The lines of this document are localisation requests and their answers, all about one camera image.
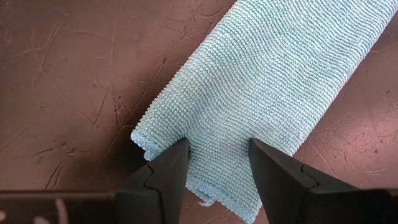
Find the tabletop surface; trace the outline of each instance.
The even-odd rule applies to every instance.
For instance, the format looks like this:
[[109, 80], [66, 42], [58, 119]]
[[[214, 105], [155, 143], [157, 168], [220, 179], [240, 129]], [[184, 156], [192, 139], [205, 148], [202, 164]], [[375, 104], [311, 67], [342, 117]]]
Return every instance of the tabletop surface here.
[[[111, 189], [140, 168], [131, 130], [233, 3], [1, 1], [0, 189]], [[397, 43], [395, 16], [297, 159], [398, 187]], [[181, 223], [241, 223], [199, 201], [185, 192]]]

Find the folded towel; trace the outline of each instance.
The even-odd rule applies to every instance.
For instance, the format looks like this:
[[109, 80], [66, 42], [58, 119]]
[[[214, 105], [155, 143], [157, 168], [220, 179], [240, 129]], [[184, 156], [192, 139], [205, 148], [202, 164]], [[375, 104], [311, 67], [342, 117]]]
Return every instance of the folded towel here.
[[249, 138], [293, 155], [397, 8], [397, 0], [238, 0], [131, 138], [152, 160], [187, 137], [187, 188], [252, 223], [261, 201]]

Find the scratch mark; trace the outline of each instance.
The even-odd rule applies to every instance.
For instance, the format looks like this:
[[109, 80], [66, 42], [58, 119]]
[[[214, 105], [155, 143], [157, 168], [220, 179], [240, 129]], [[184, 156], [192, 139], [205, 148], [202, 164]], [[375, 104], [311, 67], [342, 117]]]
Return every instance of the scratch mark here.
[[384, 173], [383, 173], [384, 171], [385, 171], [385, 169], [381, 169], [381, 170], [375, 169], [375, 170], [365, 170], [364, 172], [369, 173], [370, 175], [384, 175]]
[[325, 162], [325, 164], [329, 167], [329, 169], [331, 170], [331, 172], [333, 173], [333, 175], [337, 178], [337, 175], [335, 173], [335, 171], [331, 168], [331, 166], [329, 165], [328, 161], [326, 161], [326, 159], [319, 153], [318, 149], [316, 149], [316, 147], [312, 144], [311, 140], [308, 139], [309, 143], [311, 144], [311, 146], [313, 147], [313, 149], [315, 150], [315, 152], [317, 152], [317, 154], [321, 157], [321, 159]]
[[32, 157], [38, 156], [38, 155], [46, 153], [46, 152], [51, 152], [51, 151], [53, 151], [53, 148], [46, 149], [46, 150], [43, 150], [43, 151], [40, 151], [40, 152], [36, 152], [35, 154], [33, 154]]
[[199, 15], [199, 16], [202, 16], [202, 17], [204, 17], [204, 18], [211, 18], [211, 17], [213, 17], [213, 16], [215, 16], [215, 15], [217, 15], [217, 14], [219, 14], [222, 10], [224, 10], [225, 9], [225, 6], [224, 7], [222, 7], [220, 10], [218, 10], [218, 11], [216, 11], [216, 12], [214, 12], [214, 13], [212, 13], [212, 14], [210, 14], [210, 15], [204, 15], [204, 14], [200, 14], [199, 12], [195, 12], [197, 15]]
[[340, 118], [339, 120], [337, 120], [334, 124], [340, 123], [342, 120], [344, 120], [346, 117], [348, 117], [351, 113], [353, 113], [358, 106], [355, 106], [354, 109], [352, 109], [350, 112], [348, 112], [346, 115], [344, 115], [342, 118]]
[[361, 170], [358, 168], [358, 166], [353, 162], [353, 160], [348, 156], [349, 153], [348, 153], [347, 149], [345, 148], [345, 146], [344, 146], [344, 144], [343, 144], [343, 141], [341, 140], [340, 136], [338, 136], [338, 140], [340, 141], [341, 146], [343, 146], [343, 150], [344, 150], [343, 154], [344, 154], [344, 159], [346, 160], [346, 162], [347, 162], [347, 160], [348, 160], [348, 161], [355, 167], [355, 169], [357, 169], [357, 170], [362, 174], [362, 171], [361, 171]]
[[344, 91], [344, 95], [343, 95], [343, 101], [345, 100], [345, 98], [346, 98], [346, 94], [347, 94], [347, 91], [348, 91], [348, 88], [349, 88], [349, 85], [351, 84], [351, 82], [353, 81], [353, 79], [354, 79], [354, 75], [355, 75], [355, 73], [351, 76], [351, 78], [348, 80], [348, 83], [347, 83], [347, 87], [346, 87], [346, 90]]
[[387, 137], [394, 137], [395, 134], [387, 134], [387, 135], [374, 135], [375, 137], [380, 137], [380, 138], [387, 138]]
[[338, 128], [339, 128], [339, 126], [337, 125], [337, 126], [334, 128], [334, 130], [333, 130], [333, 132], [331, 133], [331, 135], [329, 136], [329, 138], [326, 140], [326, 142], [324, 142], [324, 144], [328, 144], [328, 143], [329, 143], [330, 139], [336, 134], [336, 131], [337, 131]]
[[[104, 90], [105, 91], [105, 93], [106, 93], [106, 95], [107, 96], [111, 96], [111, 94], [109, 93], [109, 91], [103, 86], [103, 85], [101, 85], [99, 82], [97, 82], [96, 80], [95, 80], [95, 82], [96, 82], [96, 84], [95, 84], [95, 87], [100, 87], [102, 90]], [[114, 103], [116, 103], [119, 107], [122, 107], [123, 109], [125, 109], [126, 111], [129, 111], [128, 110], [128, 108], [127, 108], [127, 106], [125, 106], [125, 105], [123, 105], [122, 103], [120, 103], [119, 102], [119, 100], [117, 100], [117, 99], [115, 99], [115, 97], [113, 97], [113, 96], [111, 96], [111, 98], [112, 98], [112, 100], [114, 101]]]
[[[55, 30], [56, 30], [56, 28], [57, 28], [58, 22], [59, 22], [59, 21], [55, 22], [55, 24], [52, 26], [52, 29], [51, 29], [51, 31], [50, 31], [49, 36], [47, 37], [47, 40], [46, 40], [44, 46], [43, 46], [43, 47], [37, 47], [37, 48], [36, 48], [37, 51], [43, 50], [43, 49], [45, 49], [45, 48], [48, 46], [48, 44], [49, 44], [49, 42], [50, 42], [50, 40], [51, 40], [51, 37], [53, 36], [53, 33], [55, 32]], [[23, 56], [23, 55], [25, 55], [25, 54], [29, 54], [29, 53], [31, 53], [31, 52], [33, 52], [33, 49], [28, 49], [28, 50], [25, 50], [25, 51], [23, 51], [23, 52], [21, 52], [21, 53], [19, 53], [19, 54], [16, 54], [14, 57], [21, 57], [21, 56]]]
[[84, 150], [84, 151], [78, 151], [78, 152], [67, 152], [66, 155], [68, 156], [75, 156], [76, 154], [81, 154], [81, 153], [90, 153], [88, 150]]
[[52, 172], [52, 174], [51, 174], [51, 176], [50, 176], [50, 178], [49, 178], [49, 181], [47, 182], [47, 184], [46, 184], [46, 186], [45, 186], [45, 189], [48, 189], [48, 188], [49, 188], [50, 183], [51, 183], [52, 179], [54, 178], [54, 176], [56, 176], [56, 181], [55, 181], [55, 183], [53, 184], [53, 186], [51, 187], [51, 189], [53, 189], [53, 188], [56, 186], [56, 184], [58, 183], [59, 177], [60, 177], [60, 173], [61, 173], [62, 168], [63, 168], [62, 164], [63, 164], [64, 162], [65, 162], [65, 161], [62, 161], [61, 163], [59, 163], [59, 164], [56, 166], [56, 168], [54, 169], [54, 171]]
[[93, 37], [97, 37], [97, 38], [99, 38], [99, 39], [101, 39], [101, 40], [105, 40], [105, 38], [104, 37], [102, 37], [102, 36], [100, 36], [99, 34], [95, 34], [95, 33], [93, 33], [93, 32], [88, 32], [88, 31], [85, 31], [85, 30], [75, 30], [75, 31], [71, 31], [70, 32], [70, 34], [75, 34], [75, 35], [90, 35], [90, 36], [93, 36]]
[[326, 146], [326, 147], [328, 147], [328, 148], [330, 148], [330, 149], [333, 149], [333, 150], [335, 150], [335, 151], [338, 151], [338, 152], [340, 152], [340, 153], [343, 153], [340, 149], [338, 149], [338, 148], [336, 148], [336, 147], [333, 147], [333, 146], [329, 146], [328, 144], [325, 144], [324, 146]]
[[122, 109], [122, 107], [119, 105], [118, 108], [116, 108], [116, 112], [119, 112]]
[[191, 37], [189, 37], [188, 34], [184, 34], [183, 32], [181, 32], [181, 31], [179, 31], [177, 29], [174, 29], [173, 27], [169, 27], [169, 26], [165, 26], [165, 25], [159, 25], [159, 27], [163, 27], [163, 28], [166, 28], [166, 29], [169, 29], [169, 30], [173, 30], [173, 31], [181, 34], [180, 39], [183, 39], [184, 37], [186, 37], [191, 43], [198, 44], [198, 42], [196, 42]]
[[324, 134], [325, 134], [325, 132], [322, 131], [321, 134], [317, 137], [317, 139], [322, 139]]
[[105, 95], [104, 95], [104, 99], [102, 100], [102, 104], [101, 104], [101, 107], [99, 108], [99, 112], [98, 112], [98, 114], [97, 114], [97, 117], [95, 118], [95, 121], [94, 121], [94, 123], [93, 123], [93, 125], [92, 125], [92, 129], [94, 128], [94, 125], [96, 125], [97, 124], [97, 121], [98, 121], [98, 118], [99, 118], [99, 116], [101, 115], [101, 112], [102, 112], [102, 108], [104, 107], [104, 103], [105, 103], [105, 99], [106, 99], [106, 95], [108, 94], [108, 92], [106, 91], [105, 92]]
[[186, 23], [186, 20], [183, 19], [175, 19], [175, 18], [168, 18], [168, 17], [163, 17], [163, 20], [165, 21], [172, 21], [172, 22], [178, 22], [178, 23]]
[[205, 32], [205, 36], [209, 35], [209, 33], [211, 32], [211, 30], [213, 29], [212, 27], [213, 27], [213, 23], [211, 22], [210, 25], [209, 25], [209, 27], [207, 27], [207, 30], [206, 30], [206, 32]]
[[[176, 46], [177, 42], [175, 42], [172, 46], [172, 48], [170, 49], [170, 51], [168, 52], [168, 54], [166, 55], [166, 57], [169, 56], [169, 54], [171, 53], [171, 51], [173, 51], [174, 47]], [[141, 102], [141, 100], [144, 98], [144, 95], [147, 93], [150, 84], [152, 84], [152, 82], [154, 81], [155, 77], [157, 76], [157, 74], [160, 72], [160, 70], [162, 69], [163, 64], [160, 65], [160, 67], [157, 69], [157, 71], [155, 72], [155, 74], [151, 77], [149, 84], [146, 86], [145, 90], [141, 93], [141, 96], [139, 97], [137, 103], [134, 105], [134, 107], [131, 109], [129, 116], [126, 117], [126, 119], [124, 120], [123, 124], [126, 123], [127, 119], [133, 114], [133, 112], [136, 110], [136, 108], [138, 107], [139, 103]], [[109, 151], [111, 150], [112, 145], [114, 144], [117, 136], [119, 135], [119, 133], [121, 132], [121, 128], [119, 129], [118, 133], [115, 135], [112, 143], [109, 145], [108, 149], [105, 152], [105, 155], [108, 155]]]
[[307, 141], [305, 141], [304, 142], [304, 145], [303, 145], [303, 153], [302, 153], [302, 156], [301, 156], [301, 161], [302, 162], [304, 162], [304, 155], [305, 155], [305, 147], [307, 146]]
[[78, 115], [80, 115], [82, 118], [84, 118], [84, 119], [86, 119], [87, 121], [89, 121], [91, 124], [93, 124], [93, 126], [95, 125], [97, 128], [100, 128], [100, 127], [98, 127], [98, 125], [97, 124], [95, 124], [95, 122], [93, 122], [91, 119], [89, 119], [86, 115], [84, 115], [82, 112], [80, 112], [79, 110], [75, 110], [76, 111], [76, 113], [78, 114]]
[[390, 33], [388, 30], [385, 30], [385, 31], [383, 32], [384, 35], [385, 35], [385, 32], [386, 32], [387, 34], [389, 34], [391, 37], [393, 37], [393, 36], [391, 35], [391, 33]]
[[229, 219], [229, 217], [232, 215], [232, 211], [229, 211], [229, 214], [227, 215], [227, 217], [225, 218], [226, 220]]
[[390, 49], [390, 48], [393, 48], [393, 46], [395, 46], [395, 45], [397, 45], [397, 44], [398, 44], [398, 42], [395, 42], [395, 43], [391, 44], [390, 46], [385, 47], [385, 48], [383, 48], [383, 49], [381, 49], [381, 50], [371, 50], [370, 52], [371, 52], [371, 53], [383, 52], [383, 51], [385, 51], [385, 50], [388, 50], [388, 49]]
[[119, 12], [118, 12], [118, 14], [117, 14], [117, 16], [116, 16], [116, 20], [115, 20], [115, 22], [114, 22], [114, 24], [113, 24], [113, 30], [112, 30], [112, 36], [111, 36], [111, 57], [110, 57], [110, 66], [111, 66], [111, 71], [112, 71], [112, 75], [113, 75], [113, 57], [114, 57], [114, 44], [115, 44], [115, 42], [114, 42], [114, 37], [115, 37], [115, 35], [116, 35], [116, 28], [117, 28], [117, 26], [118, 26], [118, 22], [119, 22], [119, 15], [122, 13], [122, 9], [123, 9], [123, 6], [124, 6], [124, 3], [126, 2], [126, 0], [122, 0], [122, 3], [120, 4], [120, 8], [119, 8]]
[[32, 89], [33, 89], [33, 90], [34, 90], [34, 88], [35, 88], [37, 79], [38, 79], [39, 76], [40, 76], [40, 72], [42, 72], [42, 73], [44, 74], [44, 76], [46, 76], [46, 78], [48, 78], [48, 80], [51, 82], [51, 84], [52, 84], [56, 89], [59, 90], [59, 88], [58, 88], [58, 87], [50, 80], [50, 78], [47, 76], [47, 73], [46, 73], [45, 70], [43, 69], [43, 65], [44, 65], [44, 62], [45, 62], [46, 59], [47, 59], [47, 54], [48, 54], [48, 52], [49, 52], [49, 50], [50, 50], [50, 48], [51, 48], [51, 46], [52, 46], [52, 43], [54, 42], [55, 37], [56, 37], [57, 34], [58, 34], [58, 31], [59, 31], [59, 29], [60, 29], [62, 23], [63, 23], [63, 21], [60, 21], [60, 22], [58, 23], [58, 26], [56, 27], [55, 31], [53, 32], [53, 35], [52, 35], [52, 37], [51, 37], [51, 39], [50, 39], [50, 42], [49, 42], [49, 46], [45, 49], [45, 52], [44, 52], [44, 55], [43, 55], [43, 59], [42, 59], [42, 60], [40, 60], [40, 59], [39, 59], [39, 56], [37, 55], [37, 50], [36, 50], [36, 48], [35, 48], [35, 46], [34, 46], [34, 43], [33, 43], [34, 31], [32, 31], [32, 35], [31, 35], [31, 37], [30, 37], [30, 45], [31, 45], [32, 50], [33, 50], [33, 52], [34, 52], [34, 54], [35, 54], [37, 63], [39, 63], [39, 71], [38, 71], [38, 74], [36, 75], [36, 77], [33, 79], [33, 82], [32, 82]]
[[398, 130], [396, 131], [396, 135], [394, 136], [394, 138], [392, 139], [392, 142], [394, 142], [396, 140], [396, 137], [398, 135]]
[[[114, 98], [114, 85], [112, 83], [112, 98]], [[114, 115], [116, 117], [116, 124], [119, 124], [119, 118], [118, 118], [118, 111], [116, 109], [116, 103], [113, 100], [113, 109], [114, 109]]]
[[36, 164], [39, 164], [42, 159], [43, 159], [43, 157], [40, 156], [40, 158], [36, 161]]
[[76, 148], [73, 148], [73, 149], [71, 149], [69, 152], [67, 152], [67, 153], [73, 153], [73, 152], [76, 152]]
[[[321, 154], [323, 152], [323, 148], [325, 148], [325, 145], [323, 145], [321, 147], [321, 149], [319, 150], [319, 154]], [[315, 155], [315, 157], [309, 162], [309, 164], [313, 163], [317, 158], [318, 158], [318, 154]]]
[[224, 215], [226, 212], [223, 212], [223, 213], [221, 213], [221, 214], [219, 214], [219, 215], [216, 215], [215, 217], [213, 217], [213, 218], [211, 218], [211, 219], [209, 219], [209, 220], [203, 222], [203, 224], [208, 224], [208, 223], [210, 223], [211, 221], [215, 220], [216, 218], [219, 218], [220, 216]]
[[28, 127], [29, 127], [29, 123], [23, 125], [23, 127], [20, 130], [18, 130], [18, 132], [8, 140], [8, 142], [6, 142], [3, 146], [1, 146], [0, 151], [7, 148], [14, 140], [16, 140], [22, 133], [24, 133]]
[[327, 136], [328, 136], [328, 131], [325, 131], [325, 134], [323, 135], [323, 141], [322, 142], [326, 142]]
[[325, 129], [322, 129], [322, 130], [320, 130], [320, 131], [314, 131], [314, 132], [312, 132], [310, 135], [314, 135], [314, 134], [318, 134], [318, 133], [323, 133], [323, 132], [329, 131], [329, 130], [330, 130], [330, 127], [329, 127], [329, 128], [325, 128]]

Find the microfiber towel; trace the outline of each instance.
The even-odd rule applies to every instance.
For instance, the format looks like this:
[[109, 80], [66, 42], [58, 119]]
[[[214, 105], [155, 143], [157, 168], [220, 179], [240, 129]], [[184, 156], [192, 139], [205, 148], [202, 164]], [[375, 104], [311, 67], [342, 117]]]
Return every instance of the microfiber towel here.
[[187, 188], [252, 223], [261, 201], [249, 138], [293, 155], [397, 8], [398, 0], [238, 0], [131, 138], [147, 160], [188, 138]]

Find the towel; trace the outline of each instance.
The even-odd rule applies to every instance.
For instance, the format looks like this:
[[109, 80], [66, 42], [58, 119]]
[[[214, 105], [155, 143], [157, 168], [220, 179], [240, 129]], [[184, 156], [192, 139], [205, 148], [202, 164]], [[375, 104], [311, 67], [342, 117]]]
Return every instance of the towel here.
[[187, 188], [252, 223], [261, 200], [249, 138], [293, 155], [397, 8], [397, 0], [237, 0], [131, 138], [152, 160], [187, 137]]

